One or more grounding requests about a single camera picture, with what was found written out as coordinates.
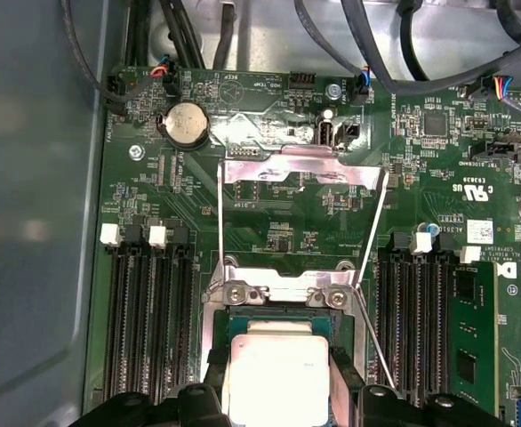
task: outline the memory chip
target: memory chip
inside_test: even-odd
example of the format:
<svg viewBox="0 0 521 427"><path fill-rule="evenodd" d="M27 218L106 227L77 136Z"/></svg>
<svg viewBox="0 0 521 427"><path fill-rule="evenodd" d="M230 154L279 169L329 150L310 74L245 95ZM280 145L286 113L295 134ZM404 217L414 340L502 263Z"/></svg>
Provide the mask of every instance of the memory chip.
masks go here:
<svg viewBox="0 0 521 427"><path fill-rule="evenodd" d="M446 136L446 115L441 113L424 114L424 134L431 136Z"/></svg>
<svg viewBox="0 0 521 427"><path fill-rule="evenodd" d="M471 384L476 383L476 358L468 353L458 350L456 353L456 370L458 376Z"/></svg>
<svg viewBox="0 0 521 427"><path fill-rule="evenodd" d="M476 274L472 271L456 270L456 296L462 300L476 298Z"/></svg>

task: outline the ram slot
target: ram slot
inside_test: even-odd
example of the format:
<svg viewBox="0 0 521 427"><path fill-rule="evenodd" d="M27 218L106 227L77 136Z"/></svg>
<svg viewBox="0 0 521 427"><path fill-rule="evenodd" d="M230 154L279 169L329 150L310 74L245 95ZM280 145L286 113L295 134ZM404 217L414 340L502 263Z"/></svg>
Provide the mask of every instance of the ram slot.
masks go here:
<svg viewBox="0 0 521 427"><path fill-rule="evenodd" d="M170 313L171 259L155 256L151 259L151 312L148 327L150 339L148 394L155 405L165 399L167 388L168 341Z"/></svg>
<svg viewBox="0 0 521 427"><path fill-rule="evenodd" d="M191 311L193 306L193 261L189 250L180 247L174 255L175 294L174 321L172 334L172 387L181 385L188 380L189 340L191 338Z"/></svg>
<svg viewBox="0 0 521 427"><path fill-rule="evenodd" d="M148 359L147 336L148 336L148 288L149 288L149 258L144 255L140 259L140 274L138 279L137 309L133 322L134 337L134 359L132 361L132 390L146 392L148 381L146 381L146 365Z"/></svg>
<svg viewBox="0 0 521 427"><path fill-rule="evenodd" d="M440 357L438 356L437 346L440 340L440 264L438 262L429 265L429 295L424 306L427 307L428 332L425 333L428 347L427 361L429 366L426 369L425 391L428 394L436 393L438 390L438 375L440 371Z"/></svg>
<svg viewBox="0 0 521 427"><path fill-rule="evenodd" d="M399 288L399 260L397 255L380 254L379 280L377 289L377 312L375 314L375 326L381 350L387 360L389 370L393 373L394 379L398 381L398 304L397 292ZM386 383L387 378L380 369L379 360L376 360L377 382Z"/></svg>
<svg viewBox="0 0 521 427"><path fill-rule="evenodd" d="M408 262L401 263L401 286L399 287L399 303L401 304L401 319L403 320L401 327L401 358L399 360L401 364L399 369L401 383L399 387L405 398L408 398L407 392L411 389L411 380L415 374L409 369L409 359L413 357L414 351L414 344L411 334L409 334L414 328L414 323L411 321L413 312L410 307L411 289L409 279L412 274L411 267L412 265Z"/></svg>
<svg viewBox="0 0 521 427"><path fill-rule="evenodd" d="M432 299L432 282L429 260L425 257L419 257L420 263L420 277L417 283L418 287L418 310L417 310L417 366L418 384L415 404L420 405L428 396L426 391L429 383L429 373L433 368L432 360L430 359L429 339L431 337L430 328L430 300Z"/></svg>
<svg viewBox="0 0 521 427"><path fill-rule="evenodd" d="M118 252L112 253L110 268L110 289L108 298L107 342L105 348L103 374L103 401L118 393L120 353L124 330L124 298L126 286L126 258Z"/></svg>
<svg viewBox="0 0 521 427"><path fill-rule="evenodd" d="M450 295L452 292L452 276L453 276L453 264L448 260L448 257L444 257L439 263L439 274L437 281L437 289L439 289L438 296L438 337L437 341L437 356L438 356L438 390L437 392L445 392L449 390L450 380L448 378L448 351L449 351L449 338L450 332L450 320L449 320L449 307Z"/></svg>
<svg viewBox="0 0 521 427"><path fill-rule="evenodd" d="M391 292L391 269L393 264L387 261L379 262L378 283L377 283L377 300L375 312L375 330L379 339L379 345L385 355L385 360L391 368L391 355L389 354L389 293ZM384 384L386 381L385 373L380 368L379 361L376 360L377 378L379 384Z"/></svg>

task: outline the screw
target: screw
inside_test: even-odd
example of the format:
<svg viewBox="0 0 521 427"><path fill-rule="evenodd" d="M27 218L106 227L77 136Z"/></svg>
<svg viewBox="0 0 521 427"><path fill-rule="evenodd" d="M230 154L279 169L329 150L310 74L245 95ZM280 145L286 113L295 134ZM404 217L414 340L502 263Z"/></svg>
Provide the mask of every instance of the screw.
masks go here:
<svg viewBox="0 0 521 427"><path fill-rule="evenodd" d="M336 291L331 295L331 302L333 307L343 307L346 303L347 296L342 291Z"/></svg>
<svg viewBox="0 0 521 427"><path fill-rule="evenodd" d="M454 402L452 402L450 400L450 398L447 398L445 396L440 396L439 398L437 398L436 400L436 403L438 405L440 405L441 407L453 407L454 406Z"/></svg>
<svg viewBox="0 0 521 427"><path fill-rule="evenodd" d="M227 291L227 298L232 304L241 304L246 299L246 294L241 286L232 286Z"/></svg>
<svg viewBox="0 0 521 427"><path fill-rule="evenodd" d="M146 150L140 145L132 145L128 149L128 157L135 162L140 162L144 158L144 154L146 154Z"/></svg>
<svg viewBox="0 0 521 427"><path fill-rule="evenodd" d="M369 392L377 397L385 396L387 394L387 391L382 388L374 385L371 389L369 389Z"/></svg>
<svg viewBox="0 0 521 427"><path fill-rule="evenodd" d="M325 96L331 101L337 101L341 98L341 86L332 83L325 88Z"/></svg>

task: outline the barcode label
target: barcode label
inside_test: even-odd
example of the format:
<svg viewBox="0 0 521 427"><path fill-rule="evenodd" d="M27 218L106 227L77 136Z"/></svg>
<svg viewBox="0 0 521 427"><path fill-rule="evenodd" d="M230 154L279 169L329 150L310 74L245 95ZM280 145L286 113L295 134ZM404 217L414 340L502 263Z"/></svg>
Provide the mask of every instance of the barcode label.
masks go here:
<svg viewBox="0 0 521 427"><path fill-rule="evenodd" d="M493 221L467 220L468 243L493 245Z"/></svg>

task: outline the green circuit board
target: green circuit board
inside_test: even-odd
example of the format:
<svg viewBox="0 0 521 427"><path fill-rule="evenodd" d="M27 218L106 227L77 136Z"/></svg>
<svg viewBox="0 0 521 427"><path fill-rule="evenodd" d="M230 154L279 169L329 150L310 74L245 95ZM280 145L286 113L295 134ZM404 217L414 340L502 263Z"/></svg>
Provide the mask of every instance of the green circuit board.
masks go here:
<svg viewBox="0 0 521 427"><path fill-rule="evenodd" d="M131 87L147 73L145 68L124 68L117 76ZM184 353L166 352L167 358L177 357L175 363L184 365L184 374L176 378L199 380L201 294L218 259L220 159L262 160L285 144L311 144L318 115L332 109L334 129L357 126L358 137L336 144L341 162L389 170L388 193L365 274L371 314L378 301L379 252L393 233L410 239L421 224L436 224L441 235L450 236L456 254L464 246L480 246L480 262L456 262L452 273L453 283L466 273L473 278L470 290L459 285L450 289L448 390L516 425L516 404L521 399L521 115L496 99L466 100L460 88L396 97L372 82L369 95L354 105L346 77L315 76L308 86L298 88L288 74L180 69L177 76L180 97L168 96L156 81L130 102L125 117L108 115L99 209L100 225L116 223L122 230L130 225L139 225L144 232L150 225L188 229L184 256L191 265L183 274L191 286L180 296L189 302L183 312L185 323L169 320L176 316L175 309L165 320L164 346L181 346ZM336 101L325 96L329 84L342 90ZM510 93L521 102L521 90ZM156 129L156 115L179 101L193 101L209 116L209 140L199 149L176 149ZM493 141L514 148L505 157L472 156L472 147ZM134 145L143 148L142 159L129 157ZM226 254L242 265L270 267L288 275L333 270L344 260L356 262L364 235L357 225L373 214L376 196L347 185L322 185L298 173L278 183L228 185ZM109 298L116 282L113 258L104 245L95 259L85 410L105 398L108 331L113 327L108 324ZM151 282L156 265L149 264L148 271ZM157 298L151 286L144 292L146 296L136 302L146 307L142 300L148 301L142 328L156 315L150 305ZM122 328L118 334L129 334L126 326ZM124 379L120 387L149 392L144 364L152 350L141 342L147 346L137 356L142 360L141 379L133 383ZM366 354L365 377L378 380L373 348ZM172 372L162 375L173 381Z"/></svg>

